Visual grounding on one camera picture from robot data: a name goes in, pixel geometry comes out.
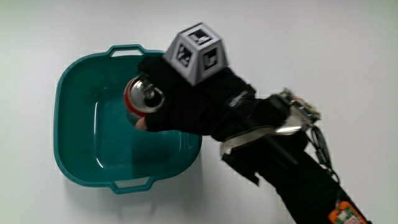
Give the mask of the person's right hand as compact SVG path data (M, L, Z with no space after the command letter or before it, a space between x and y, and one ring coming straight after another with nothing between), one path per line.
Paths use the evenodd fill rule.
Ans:
M138 71L165 95L163 105L136 123L151 132L178 130L222 141L255 103L255 89L228 66L222 38L204 22L181 30L162 56Z

